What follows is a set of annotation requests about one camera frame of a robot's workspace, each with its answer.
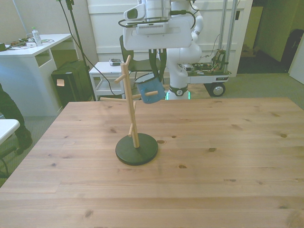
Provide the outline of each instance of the mug tree stand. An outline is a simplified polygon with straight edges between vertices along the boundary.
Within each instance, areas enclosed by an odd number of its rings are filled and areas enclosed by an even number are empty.
[[[135,119],[135,109],[136,101],[133,99],[140,98],[141,95],[132,95],[130,75],[129,75],[129,63],[131,56],[125,63],[121,63],[122,75],[117,78],[114,82],[119,83],[123,80],[125,99],[116,98],[106,98],[102,97],[101,101],[115,101],[115,102],[125,102],[128,106],[128,111],[131,119],[131,126],[129,134],[122,138],[116,145],[116,156],[118,159],[128,165],[143,165],[155,158],[158,151],[158,144],[156,140],[143,133],[137,132],[136,119]],[[148,92],[145,93],[146,96],[156,95],[158,92]]]

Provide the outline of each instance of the white door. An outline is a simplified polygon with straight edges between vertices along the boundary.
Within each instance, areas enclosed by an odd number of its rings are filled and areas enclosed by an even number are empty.
[[[296,51],[289,69],[289,75],[304,84],[304,38]]]

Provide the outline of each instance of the person's leg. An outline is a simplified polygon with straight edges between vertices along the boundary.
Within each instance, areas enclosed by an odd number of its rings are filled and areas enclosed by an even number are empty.
[[[6,119],[15,119],[20,123],[20,127],[15,131],[19,148],[17,154],[22,154],[25,149],[33,143],[30,131],[24,125],[24,118],[11,97],[3,91],[0,83],[0,112]]]

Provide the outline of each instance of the white desk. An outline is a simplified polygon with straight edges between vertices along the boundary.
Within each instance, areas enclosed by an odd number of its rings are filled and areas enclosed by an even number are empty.
[[[41,47],[0,52],[0,83],[24,116],[58,115],[62,105],[51,74],[57,69],[60,56],[70,61],[64,52],[78,59],[70,34],[40,36],[54,42],[43,43]]]
[[[95,67],[101,73],[103,73],[103,75],[110,81],[111,88],[114,94],[118,95],[124,93],[123,81],[121,81],[119,84],[114,83],[114,80],[117,79],[122,74],[122,70],[120,66],[111,66],[109,62],[98,62],[95,65]],[[94,78],[96,77],[100,79],[98,84],[96,84],[94,80]],[[90,70],[90,78],[93,85],[93,90],[96,100],[97,100],[97,96],[113,95],[111,93],[109,83],[95,68],[92,68],[92,70]]]
[[[18,120],[0,120],[0,144],[12,135],[19,126]]]

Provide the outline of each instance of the white robot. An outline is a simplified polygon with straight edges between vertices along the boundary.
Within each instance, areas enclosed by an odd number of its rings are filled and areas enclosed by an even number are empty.
[[[202,56],[196,42],[203,17],[197,7],[189,0],[138,0],[124,13],[124,20],[128,21],[123,30],[125,48],[167,49],[168,99],[188,99],[188,73],[179,64],[199,62]]]

